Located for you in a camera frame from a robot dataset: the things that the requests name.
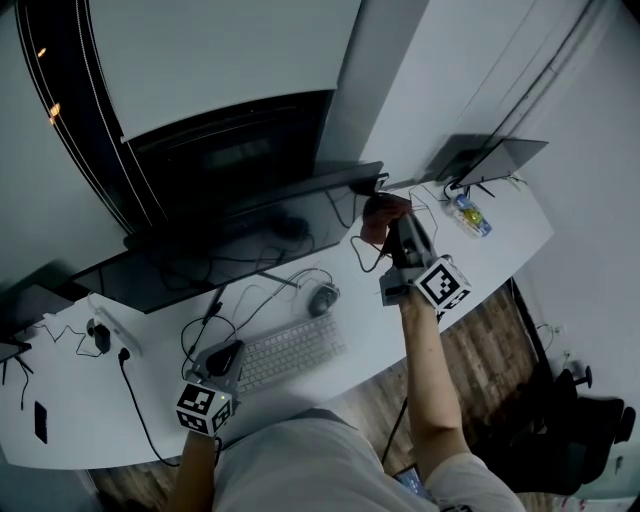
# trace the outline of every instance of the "cable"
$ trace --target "cable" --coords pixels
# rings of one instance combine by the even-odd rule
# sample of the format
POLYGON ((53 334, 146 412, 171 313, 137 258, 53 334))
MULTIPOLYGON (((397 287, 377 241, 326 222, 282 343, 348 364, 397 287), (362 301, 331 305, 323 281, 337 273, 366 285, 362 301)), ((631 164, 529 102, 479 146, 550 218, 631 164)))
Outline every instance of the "cable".
POLYGON ((80 350, 80 346, 82 345, 82 342, 87 337, 87 333, 86 332, 76 332, 69 325, 65 325, 64 329, 62 329, 62 332, 58 336, 54 336, 53 334, 51 334, 51 331, 49 330, 49 328, 46 325, 34 325, 32 327, 35 327, 36 329, 45 329, 49 333, 49 336, 51 336, 51 339, 53 340, 54 343, 57 343, 58 340, 64 336, 64 333, 67 331, 67 329, 69 329, 76 336, 82 336, 82 339, 80 340, 80 343, 78 343, 78 346, 76 347, 76 355, 85 356, 85 357, 94 357, 94 358, 100 357, 102 355, 102 352, 100 352, 98 355, 90 354, 88 352, 85 353, 85 354, 81 354, 80 352, 78 352, 78 350, 80 350))
POLYGON ((391 443, 393 442, 393 437, 396 435, 396 430, 400 426, 400 422, 402 421, 402 416, 404 416, 404 411, 407 409, 407 398, 402 402, 402 407, 400 408, 400 414, 398 414, 398 418, 396 419, 396 423, 391 429, 391 433, 389 434, 389 440, 387 441, 387 446, 384 449, 384 453, 382 454, 382 459, 380 459, 380 463, 384 466, 385 460, 387 460, 387 455, 389 454, 389 450, 391 449, 391 443))
POLYGON ((342 220, 342 217, 340 217, 340 212, 338 211, 338 207, 336 206, 336 203, 333 202, 333 198, 331 197, 331 194, 329 194, 328 191, 325 191, 325 195, 327 196, 327 198, 331 202, 331 207, 333 208, 333 211, 336 213, 336 217, 338 217, 338 222, 340 222, 340 224, 342 224, 343 228, 351 229, 351 226, 347 226, 347 224, 342 220))
POLYGON ((260 285, 257 284, 250 284, 249 286, 247 286, 243 291, 242 294, 240 295, 240 298, 238 299, 238 302, 236 303, 236 307, 233 308, 233 313, 231 313, 231 321, 234 322, 236 319, 236 314, 238 313, 238 308, 240 307, 240 304, 242 303, 242 299, 244 299, 244 296, 247 294, 247 292, 251 289, 251 288, 258 288, 259 290, 262 290, 266 295, 268 295, 269 297, 273 298, 273 299, 278 299, 281 300, 282 302, 290 302, 291 300, 295 299, 296 295, 293 296, 293 298, 291 298, 290 300, 286 300, 286 299, 280 299, 278 297, 276 297, 275 293, 271 293, 269 291, 267 291, 265 288, 263 288, 260 285))
POLYGON ((356 248, 356 245, 353 243, 354 239, 359 239, 362 240, 361 237, 354 235, 349 239, 349 242, 351 243, 351 247, 353 247, 354 252, 356 253, 356 257, 358 258, 358 263, 360 264, 360 268, 362 269, 362 271, 365 274, 368 274, 370 272, 373 272, 376 267, 378 266, 378 263, 380 263, 380 261, 382 260, 382 258, 384 258, 384 254, 382 253, 382 251, 380 249, 378 249, 375 245, 369 244, 371 245, 374 249, 376 249, 378 251, 378 258, 376 259, 376 261, 373 263, 373 266, 371 268, 364 268, 364 265, 362 264, 362 258, 360 258, 360 253, 358 252, 358 249, 356 248))
POLYGON ((514 180, 514 181, 517 181, 517 182, 519 182, 519 183, 524 183, 527 187, 529 186, 529 184, 528 184, 525 180, 523 180, 522 178, 518 178, 517 176, 513 176, 513 175, 511 175, 511 176, 507 176, 507 177, 506 177, 506 178, 504 178, 504 179, 507 179, 507 180, 514 180))
POLYGON ((27 386, 29 385, 29 374, 27 373, 24 365, 20 361, 18 361, 18 363, 24 372, 24 376, 27 378, 27 382, 24 383, 24 387, 22 388, 22 396, 20 397, 20 410, 24 411, 24 392, 27 390, 27 386))
POLYGON ((218 461, 220 460, 220 452, 222 451, 222 439, 216 436, 216 441, 218 441, 218 449, 216 450, 216 460, 213 463, 214 467, 218 465, 218 461))
MULTIPOLYGON (((326 270, 322 269, 322 268, 317 268, 317 267, 310 267, 310 268, 305 268, 302 270, 299 270, 298 272, 294 273, 293 275, 289 276, 289 278, 287 279, 287 281, 293 281, 296 277, 301 276, 302 274, 306 274, 307 272, 313 272, 313 271, 318 271, 318 272, 324 272, 328 277, 329 277, 329 282, 331 284, 333 284, 333 276, 327 272, 326 270)), ((253 320, 253 318, 258 314, 258 312, 265 307, 267 304, 269 304, 269 302, 271 302, 271 300, 273 300, 275 298, 276 295, 278 295, 282 290, 284 290, 287 286, 289 286, 288 284, 281 284, 278 289, 273 292, 273 294, 268 297, 262 304, 260 304, 258 306, 258 308, 251 313, 251 315, 249 316, 249 318, 247 318, 239 327, 238 327, 238 331, 240 329, 242 329, 243 327, 245 327, 251 320, 253 320)), ((227 338, 224 341, 227 341, 229 338, 231 338, 231 334, 229 336, 227 336, 227 338)))
MULTIPOLYGON (((433 221, 433 225, 434 225, 434 226, 435 226, 435 228, 436 228, 436 229, 435 229, 435 231, 433 232, 432 237, 431 237, 431 238, 432 238, 432 243, 433 243, 433 245, 435 246, 435 245, 436 245, 436 236, 438 235, 438 230, 440 229, 440 226, 438 226, 438 222, 436 221, 436 218, 435 218, 435 216, 433 215, 433 212, 431 211, 431 207, 430 207, 427 203, 425 203, 422 199, 420 199, 416 194, 414 194, 414 193, 413 193, 413 189, 414 189, 414 188, 416 188, 416 187, 418 187, 418 186, 421 186, 422 188, 424 188, 427 192, 429 192, 429 193, 431 194, 431 192, 429 191, 429 189, 427 189, 427 188, 426 188, 426 187, 424 187, 423 185, 416 185, 415 187, 412 187, 412 188, 409 190, 409 198, 413 198, 413 197, 415 197, 415 198, 416 198, 416 200, 417 200, 417 201, 419 201, 419 202, 423 205, 423 208, 414 208, 414 209, 413 209, 413 211, 424 211, 424 210, 426 210, 426 211, 428 211, 428 212, 429 212, 429 215, 431 216, 431 220, 433 221)), ((434 197, 434 199, 436 199, 436 201, 441 201, 441 199, 438 199, 438 198, 437 198, 436 196, 434 196, 433 194, 431 194, 431 195, 434 197)))
MULTIPOLYGON (((229 320, 227 320, 225 317, 220 316, 220 315, 213 315, 211 318, 219 318, 220 320, 224 320, 225 322, 227 322, 229 324, 229 326, 231 326, 231 328, 233 329, 233 332, 229 335, 229 337, 231 337, 231 335, 235 334, 236 338, 238 337, 237 335, 237 329, 236 326, 233 325, 232 322, 230 322, 229 320)), ((202 333, 204 332, 205 328, 207 327, 209 321, 203 323, 202 325, 202 329, 200 329, 200 332, 198 333, 198 337, 196 338, 196 341, 193 342, 193 345, 191 345, 191 347, 189 348, 189 350, 187 350, 187 348, 184 346, 184 333, 187 330, 187 327, 189 327, 191 324, 194 324, 200 320, 204 320, 205 317, 201 316, 199 318, 196 318, 195 320, 191 320, 191 322, 189 322, 187 325, 185 325, 182 328, 182 332, 180 333, 180 346, 182 347, 182 352, 184 352, 185 355, 185 359, 182 362, 182 368, 180 369, 180 375, 182 376, 182 380, 186 380, 186 377, 184 376, 184 367, 187 364, 187 361, 191 361, 192 363, 194 363, 195 361, 191 358, 191 354, 193 354, 193 352, 195 351, 198 342, 200 341, 200 338, 202 337, 202 333)))
POLYGON ((553 327, 551 327, 549 324, 536 325, 536 331, 540 330, 541 327, 546 327, 547 329, 549 329, 549 332, 551 333, 551 341, 549 341, 547 348, 544 349, 544 351, 546 352, 547 350, 549 350, 549 348, 551 348, 551 345, 553 345, 553 339, 556 337, 556 335, 553 327))
POLYGON ((87 335, 83 335, 82 339, 80 340, 80 343, 78 343, 78 346, 76 347, 76 355, 77 356, 84 356, 84 357, 93 357, 93 358, 98 358, 102 355, 102 352, 100 352, 99 354, 90 354, 89 352, 86 352, 84 354, 81 354, 80 352, 78 352, 78 350, 80 350, 80 346, 82 345, 82 342, 84 341, 84 339, 87 337, 87 335))
POLYGON ((127 374, 124 371, 124 362, 130 357, 131 355, 129 354, 129 351, 126 348, 123 348, 118 354, 118 362, 120 363, 120 371, 122 372, 124 381, 127 383, 127 387, 129 388, 129 393, 131 393, 131 399, 133 400, 133 405, 135 406, 136 412, 138 413, 138 418, 140 418, 140 423, 142 423, 142 428, 144 429, 144 435, 147 436, 147 441, 149 441, 149 446, 153 450, 153 453, 156 454, 156 457, 158 457, 158 460, 162 462, 165 466, 169 466, 170 468, 177 468, 178 466, 180 466, 180 463, 172 464, 171 462, 167 462, 160 456, 160 454, 156 450, 156 447, 153 446, 153 442, 151 441, 151 437, 149 436, 149 431, 147 430, 147 425, 145 424, 144 419, 142 418, 142 414, 140 413, 140 408, 138 407, 136 396, 133 394, 133 389, 131 388, 131 384, 129 383, 129 378, 127 377, 127 374))

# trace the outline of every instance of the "person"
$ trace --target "person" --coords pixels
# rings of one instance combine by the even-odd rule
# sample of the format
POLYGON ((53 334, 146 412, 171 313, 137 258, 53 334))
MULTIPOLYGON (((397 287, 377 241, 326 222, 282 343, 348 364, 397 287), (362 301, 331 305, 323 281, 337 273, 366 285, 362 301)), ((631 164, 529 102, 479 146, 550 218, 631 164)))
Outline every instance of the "person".
POLYGON ((469 451, 435 311, 416 291, 400 309, 411 437, 431 499, 385 475, 356 429, 337 416, 319 418, 322 414, 312 409, 314 414, 271 425, 235 443, 222 454, 218 468, 215 441, 190 432, 169 510, 523 512, 515 494, 469 451))

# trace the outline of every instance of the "white wall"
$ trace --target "white wall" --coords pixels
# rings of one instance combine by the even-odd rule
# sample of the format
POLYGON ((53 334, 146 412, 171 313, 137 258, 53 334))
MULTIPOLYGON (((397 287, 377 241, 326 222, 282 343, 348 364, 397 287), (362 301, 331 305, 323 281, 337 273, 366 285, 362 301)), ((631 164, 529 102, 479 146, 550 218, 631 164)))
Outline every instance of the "white wall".
POLYGON ((53 260, 77 271, 121 252, 124 231, 49 123, 13 7, 0 16, 0 62, 0 285, 53 260))
POLYGON ((230 105, 335 89, 360 0, 91 0, 125 139, 230 105))
POLYGON ((318 160, 357 161, 429 0, 363 0, 318 160))
POLYGON ((547 353, 552 363, 561 368, 563 351, 571 350, 591 366, 593 394, 636 409, 639 62, 640 25, 620 7, 590 58, 558 77, 561 93, 536 107, 538 121, 521 135, 550 144, 523 176, 556 234, 517 279, 535 320, 565 326, 547 353))
POLYGON ((382 160, 397 183, 421 174, 451 134, 493 132, 551 60, 586 0, 413 1, 403 9, 414 19, 424 10, 417 27, 396 14, 390 23, 401 27, 398 43, 389 51, 373 44, 367 52, 359 44, 369 35, 364 22, 383 26, 382 41, 392 34, 377 3, 365 2, 320 156, 382 160), (351 69, 362 74, 359 80, 351 69), (395 73, 389 84, 384 73, 395 73))

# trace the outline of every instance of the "computer mouse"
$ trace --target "computer mouse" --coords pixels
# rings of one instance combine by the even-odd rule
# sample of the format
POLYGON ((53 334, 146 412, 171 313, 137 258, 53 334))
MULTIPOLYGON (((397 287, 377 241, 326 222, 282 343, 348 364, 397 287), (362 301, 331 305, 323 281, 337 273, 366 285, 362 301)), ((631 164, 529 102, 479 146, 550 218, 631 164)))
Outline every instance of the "computer mouse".
POLYGON ((307 310, 311 316, 324 315, 340 297, 340 290, 331 283, 322 283, 311 294, 307 310))

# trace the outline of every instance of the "black cable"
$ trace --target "black cable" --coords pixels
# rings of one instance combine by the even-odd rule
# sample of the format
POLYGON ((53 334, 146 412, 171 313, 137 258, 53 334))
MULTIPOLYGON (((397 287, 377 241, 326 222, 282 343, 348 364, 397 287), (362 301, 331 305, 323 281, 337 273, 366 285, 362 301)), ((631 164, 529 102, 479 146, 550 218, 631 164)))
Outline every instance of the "black cable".
MULTIPOLYGON (((293 281, 296 277, 301 276, 302 274, 305 274, 307 272, 313 272, 314 270, 317 270, 318 272, 324 272, 329 277, 329 282, 331 284, 333 284, 333 276, 329 272, 327 272, 326 270, 321 269, 321 268, 305 268, 305 269, 302 269, 302 270, 296 272, 295 274, 293 274, 291 277, 289 277, 287 279, 287 281, 293 281)), ((289 286, 289 285, 288 284, 281 284, 278 287, 278 289, 275 292, 273 292, 272 295, 269 295, 269 297, 262 304, 260 304, 258 306, 258 308, 253 313, 251 313, 251 316, 249 316, 249 318, 247 318, 242 324, 240 324, 240 326, 237 328, 236 332, 239 331, 240 329, 242 329, 243 327, 245 327, 251 320, 253 320, 253 318, 258 314, 258 312, 263 307, 265 307, 267 304, 269 304, 269 302, 271 302, 271 300, 273 300, 273 298, 276 295, 278 295, 282 290, 284 290, 287 286, 289 286)), ((233 335, 233 333, 231 333, 229 336, 227 336, 227 338, 224 341, 228 341, 229 338, 231 338, 232 335, 233 335)))
POLYGON ((84 341, 84 339, 85 339, 86 337, 87 337, 87 335, 86 335, 86 334, 85 334, 85 335, 83 335, 83 336, 82 336, 82 339, 80 340, 80 343, 78 343, 78 346, 76 347, 76 355, 77 355, 77 356, 84 356, 84 357, 93 357, 93 358, 100 357, 100 356, 102 355, 102 352, 100 352, 100 353, 99 353, 99 354, 97 354, 97 355, 96 355, 96 354, 89 354, 88 352, 87 352, 87 353, 84 353, 84 354, 81 354, 80 352, 78 352, 78 350, 80 350, 80 346, 82 345, 82 342, 84 341))
POLYGON ((439 201, 439 202, 441 202, 441 203, 448 203, 448 202, 449 202, 449 201, 447 201, 446 199, 438 199, 438 198, 435 196, 435 194, 434 194, 433 192, 431 192, 431 190, 429 190, 429 189, 428 189, 427 187, 425 187, 424 185, 422 185, 422 184, 421 184, 420 186, 421 186, 423 189, 425 189, 425 190, 429 193, 429 195, 430 195, 431 197, 433 197, 436 201, 439 201))
POLYGON ((86 354, 79 353, 78 350, 80 350, 80 346, 82 345, 82 342, 87 337, 87 333, 85 333, 85 332, 76 332, 71 328, 70 325, 65 325, 64 329, 62 329, 62 332, 58 336, 54 336, 53 334, 51 334, 51 331, 49 330, 49 328, 46 325, 34 325, 32 327, 35 327, 36 329, 45 329, 49 333, 49 336, 51 337, 51 339, 53 340, 54 343, 57 343, 58 340, 64 336, 64 333, 67 331, 67 329, 69 329, 76 336, 82 336, 82 339, 80 340, 80 343, 78 343, 78 346, 76 347, 76 355, 84 356, 84 357, 94 357, 94 358, 100 357, 102 355, 102 352, 100 352, 98 355, 89 354, 89 353, 86 353, 86 354))
POLYGON ((400 408, 400 414, 398 414, 398 418, 396 419, 396 423, 391 429, 391 433, 389 434, 389 440, 387 441, 387 446, 384 449, 384 453, 382 454, 382 459, 380 459, 380 463, 384 466, 384 462, 387 460, 387 455, 389 454, 389 450, 391 449, 391 443, 393 442, 393 437, 396 435, 396 430, 400 426, 400 422, 402 421, 402 416, 404 416, 404 411, 407 409, 407 398, 402 402, 402 407, 400 408))
MULTIPOLYGON (((233 325, 231 323, 231 321, 227 320, 225 317, 220 316, 220 315, 213 315, 211 318, 219 318, 220 320, 224 320, 225 322, 227 322, 229 324, 229 327, 231 327, 233 329, 233 332, 231 334, 234 334, 236 332, 236 327, 235 325, 233 325)), ((191 347, 189 347, 189 350, 187 350, 187 348, 184 346, 184 333, 187 330, 187 327, 189 327, 191 324, 194 324, 200 320, 204 320, 205 317, 201 316, 200 318, 196 318, 195 320, 192 320, 191 322, 189 322, 187 325, 185 325, 182 328, 182 332, 180 333, 180 346, 182 347, 182 351, 184 352, 185 355, 185 360, 182 362, 182 368, 180 369, 180 375, 182 376, 182 380, 186 380, 186 377, 184 376, 184 367, 187 364, 187 361, 191 361, 192 363, 194 363, 195 361, 191 358, 191 354, 193 354, 193 352, 195 351, 198 342, 200 341, 200 338, 202 336, 202 333, 204 332, 204 329, 207 327, 207 324, 209 323, 209 320, 207 320, 207 322, 205 322, 202 325, 202 329, 200 329, 200 333, 198 334, 198 337, 196 338, 196 341, 193 342, 193 345, 191 345, 191 347)))
POLYGON ((529 186, 529 184, 526 181, 524 181, 522 178, 518 178, 517 176, 507 176, 504 179, 518 181, 520 183, 524 183, 527 187, 529 186))
POLYGON ((145 424, 144 419, 142 418, 142 414, 140 413, 140 408, 138 407, 136 396, 133 394, 133 389, 131 388, 131 384, 129 383, 129 378, 127 377, 127 374, 124 371, 124 362, 127 359, 129 359, 129 357, 130 357, 129 351, 126 348, 123 348, 120 351, 120 355, 118 355, 118 360, 120 362, 120 371, 122 371, 122 376, 124 377, 124 381, 127 383, 127 387, 129 388, 129 393, 131 393, 131 399, 133 400, 133 405, 135 406, 136 412, 138 413, 138 418, 140 418, 140 423, 142 423, 142 428, 144 429, 144 435, 147 436, 147 441, 149 441, 149 446, 153 450, 153 453, 156 454, 156 457, 158 457, 158 460, 162 462, 165 466, 169 466, 170 468, 177 468, 178 466, 180 466, 180 463, 172 464, 171 462, 167 462, 160 456, 160 454, 156 450, 156 447, 153 446, 153 442, 151 441, 151 437, 149 436, 149 431, 147 430, 147 425, 145 424))
POLYGON ((218 448, 216 449, 216 460, 213 463, 214 467, 218 465, 218 461, 220 460, 220 452, 222 451, 222 439, 216 436, 216 441, 218 441, 218 448))
POLYGON ((357 235, 354 235, 354 236, 352 236, 352 237, 349 239, 349 242, 351 243, 351 247, 353 247, 353 251, 356 253, 356 257, 358 258, 358 263, 360 264, 360 268, 362 269, 362 271, 363 271, 365 274, 368 274, 368 273, 370 273, 370 272, 373 272, 373 271, 376 269, 376 267, 378 266, 378 263, 380 263, 380 261, 382 260, 382 258, 384 258, 384 254, 383 254, 383 253, 382 253, 382 251, 381 251, 380 249, 378 249, 375 245, 369 244, 369 245, 371 245, 374 249, 376 249, 376 250, 378 251, 378 253, 379 253, 379 254, 378 254, 378 258, 376 259, 376 261, 374 262, 374 264, 373 264, 373 266, 372 266, 371 268, 368 268, 368 269, 367 269, 367 268, 364 268, 364 265, 362 264, 362 258, 360 258, 360 253, 358 252, 358 249, 356 248, 356 245, 353 243, 353 241, 354 241, 355 239, 362 240, 362 238, 361 238, 361 237, 359 237, 359 236, 357 236, 357 235))
POLYGON ((29 374, 27 373, 24 365, 20 361, 18 361, 18 363, 24 372, 24 376, 27 378, 27 382, 24 383, 24 387, 22 388, 22 396, 20 397, 20 410, 24 411, 24 392, 27 390, 27 386, 29 385, 29 374))
POLYGON ((188 359, 190 359, 190 354, 187 352, 187 348, 184 346, 184 333, 187 330, 187 327, 189 327, 192 324, 195 324, 196 322, 199 322, 200 320, 204 320, 204 317, 201 316, 200 318, 191 320, 191 322, 189 322, 187 325, 185 325, 182 328, 182 332, 180 333, 180 346, 182 347, 182 352, 184 352, 184 355, 187 356, 188 359))
POLYGON ((342 224, 343 228, 350 229, 351 226, 347 226, 345 221, 342 220, 342 217, 340 217, 340 212, 338 211, 338 207, 336 206, 336 203, 334 203, 333 198, 331 197, 331 194, 329 194, 328 191, 325 191, 325 194, 326 194, 327 198, 329 199, 329 201, 331 202, 331 207, 333 208, 333 211, 336 213, 336 217, 338 217, 338 222, 340 222, 340 224, 342 224))
POLYGON ((353 212, 351 215, 351 225, 353 226, 356 222, 356 202, 358 200, 358 195, 353 194, 353 212))

